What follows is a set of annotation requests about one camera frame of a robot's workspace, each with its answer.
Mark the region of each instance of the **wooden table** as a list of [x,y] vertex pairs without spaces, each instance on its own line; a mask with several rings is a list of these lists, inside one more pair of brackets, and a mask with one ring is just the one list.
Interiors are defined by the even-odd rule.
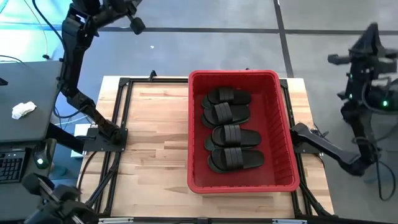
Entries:
[[[107,119],[113,113],[120,77],[104,77],[97,109]],[[304,81],[288,78],[296,123],[312,126]],[[118,124],[121,122],[122,96]],[[133,87],[112,217],[213,217],[293,218],[288,192],[206,194],[187,185],[188,85],[186,83],[136,83]],[[85,201],[98,185],[104,153],[88,165],[82,183]],[[324,208],[333,213],[325,171],[319,158],[302,155],[308,188]],[[105,190],[102,206],[106,203]],[[300,208],[304,211],[299,191]]]

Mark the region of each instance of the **gray floor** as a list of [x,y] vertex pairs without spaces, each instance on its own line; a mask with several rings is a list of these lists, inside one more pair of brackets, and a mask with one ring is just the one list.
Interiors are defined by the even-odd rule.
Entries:
[[[280,39],[273,0],[144,0],[138,14],[147,27],[233,30],[230,33],[223,29],[213,33],[145,32],[138,36],[132,32],[100,32],[100,38],[95,39],[85,55],[79,86],[97,100],[104,75],[148,76],[151,70],[156,70],[159,75],[187,76],[197,69],[271,69],[280,77],[304,78],[316,124],[322,131],[329,131],[328,139],[339,147],[357,151],[351,144],[353,133],[341,119],[342,102],[336,96],[345,88],[345,72],[349,67],[330,65],[326,58],[333,53],[347,54],[347,49],[358,38],[358,35],[349,34],[357,34],[372,21],[379,23],[380,30],[398,34],[398,1],[279,0],[279,3],[288,33],[285,37],[288,55],[282,53],[284,40]],[[120,20],[109,27],[127,26],[127,20]],[[322,35],[322,31],[331,34]],[[55,35],[46,33],[49,54],[53,59],[61,57],[62,47]],[[0,34],[2,54],[25,61],[42,60],[40,56],[45,45],[40,31],[0,30]],[[10,38],[21,35],[25,37],[21,42],[10,42]],[[398,48],[398,35],[383,35],[381,40],[386,47]],[[288,59],[292,74],[286,69],[290,65],[284,63]],[[57,106],[61,114],[73,112],[62,96]],[[375,135],[383,135],[396,120],[395,117],[375,116]],[[72,132],[73,125],[69,125],[68,130]],[[379,145],[385,150],[398,150],[393,140],[396,137],[397,134],[393,134]],[[389,202],[382,202],[378,198],[377,184],[364,183],[364,179],[374,177],[373,168],[363,178],[351,177],[335,161],[324,159],[337,215],[397,222],[398,194]],[[398,153],[383,152],[382,160],[395,172],[398,171],[397,159]],[[383,177],[384,195],[389,194],[391,186],[388,176]]]

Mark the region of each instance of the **computer mouse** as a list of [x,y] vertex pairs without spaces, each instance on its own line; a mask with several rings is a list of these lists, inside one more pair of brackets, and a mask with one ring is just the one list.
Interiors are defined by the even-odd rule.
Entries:
[[48,146],[47,141],[44,140],[33,148],[33,160],[39,169],[47,169],[51,165],[50,151],[47,150]]

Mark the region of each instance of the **white tissue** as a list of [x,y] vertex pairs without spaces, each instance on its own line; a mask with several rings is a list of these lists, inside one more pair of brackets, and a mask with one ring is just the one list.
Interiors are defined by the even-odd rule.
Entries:
[[12,118],[19,119],[27,113],[36,109],[36,105],[32,102],[20,103],[12,108]]

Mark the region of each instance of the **sandal strap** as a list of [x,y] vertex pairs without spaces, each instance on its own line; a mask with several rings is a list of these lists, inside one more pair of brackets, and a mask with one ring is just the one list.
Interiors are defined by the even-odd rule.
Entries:
[[220,96],[220,102],[232,102],[234,100],[234,90],[232,88],[219,88],[218,94]]
[[228,103],[220,103],[218,105],[214,105],[214,109],[216,111],[218,124],[226,124],[232,122],[232,111]]
[[243,168],[243,155],[240,147],[224,149],[226,167],[228,170],[237,170]]
[[241,128],[238,124],[224,125],[225,146],[241,145]]

